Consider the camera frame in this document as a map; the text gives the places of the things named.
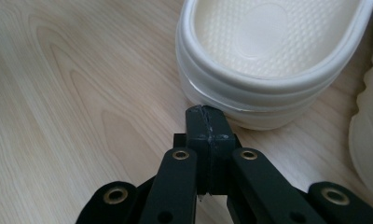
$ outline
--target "light wood surface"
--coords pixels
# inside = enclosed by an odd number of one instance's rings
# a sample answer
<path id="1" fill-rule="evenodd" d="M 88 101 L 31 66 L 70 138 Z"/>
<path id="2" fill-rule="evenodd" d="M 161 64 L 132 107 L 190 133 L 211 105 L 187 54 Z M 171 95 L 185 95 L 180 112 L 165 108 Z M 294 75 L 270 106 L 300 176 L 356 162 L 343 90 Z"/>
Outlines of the light wood surface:
<path id="1" fill-rule="evenodd" d="M 180 89 L 182 0 L 0 0 L 0 223 L 73 223 L 96 189 L 153 176 L 192 106 Z M 338 79 L 281 129 L 232 127 L 295 187 L 332 181 L 373 205 L 348 150 L 373 21 Z M 197 223 L 229 223 L 225 197 Z"/>

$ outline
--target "wood grain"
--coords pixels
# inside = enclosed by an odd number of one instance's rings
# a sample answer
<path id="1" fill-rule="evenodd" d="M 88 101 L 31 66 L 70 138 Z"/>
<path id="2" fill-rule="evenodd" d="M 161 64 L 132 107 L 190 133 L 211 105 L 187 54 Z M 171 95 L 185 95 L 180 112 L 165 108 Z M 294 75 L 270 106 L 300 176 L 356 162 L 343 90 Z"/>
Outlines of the wood grain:
<path id="1" fill-rule="evenodd" d="M 183 1 L 0 0 L 0 223 L 73 223 L 96 189 L 154 175 L 192 106 L 174 34 Z M 232 127 L 295 187 L 328 180 L 373 205 L 348 128 L 373 52 L 373 20 L 340 77 L 281 129 Z M 230 223 L 224 197 L 197 223 Z"/>

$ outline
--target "brass grommet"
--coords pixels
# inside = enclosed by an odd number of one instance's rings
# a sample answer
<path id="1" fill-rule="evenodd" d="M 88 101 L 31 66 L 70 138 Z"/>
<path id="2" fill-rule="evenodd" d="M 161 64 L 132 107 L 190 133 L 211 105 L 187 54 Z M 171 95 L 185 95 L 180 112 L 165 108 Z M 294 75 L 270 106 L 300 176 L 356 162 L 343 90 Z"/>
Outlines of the brass grommet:
<path id="1" fill-rule="evenodd" d="M 325 199 L 337 205 L 348 205 L 350 203 L 349 197 L 338 189 L 324 188 L 321 194 Z"/>
<path id="2" fill-rule="evenodd" d="M 252 160 L 255 160 L 256 158 L 258 158 L 258 155 L 255 152 L 250 151 L 250 150 L 244 150 L 244 151 L 242 151 L 242 153 L 240 153 L 240 155 L 244 159 L 249 160 L 249 161 L 252 161 Z"/>
<path id="3" fill-rule="evenodd" d="M 173 153 L 173 158 L 176 160 L 182 161 L 189 157 L 189 153 L 184 150 L 177 150 Z"/>
<path id="4" fill-rule="evenodd" d="M 128 197 L 128 191 L 123 187 L 114 187 L 109 189 L 103 196 L 103 200 L 108 204 L 122 203 Z"/>

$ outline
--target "wooden floor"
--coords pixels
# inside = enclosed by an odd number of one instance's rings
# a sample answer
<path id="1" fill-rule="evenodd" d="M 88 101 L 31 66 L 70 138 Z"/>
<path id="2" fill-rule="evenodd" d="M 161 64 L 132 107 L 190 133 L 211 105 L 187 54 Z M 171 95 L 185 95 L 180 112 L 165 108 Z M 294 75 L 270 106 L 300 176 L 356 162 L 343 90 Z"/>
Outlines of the wooden floor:
<path id="1" fill-rule="evenodd" d="M 140 185 L 192 106 L 174 52 L 182 0 L 0 0 L 0 223 L 73 223 L 96 189 Z M 278 130 L 232 127 L 295 187 L 332 181 L 373 205 L 348 150 L 373 21 L 338 79 Z M 229 223 L 224 197 L 197 223 Z"/>

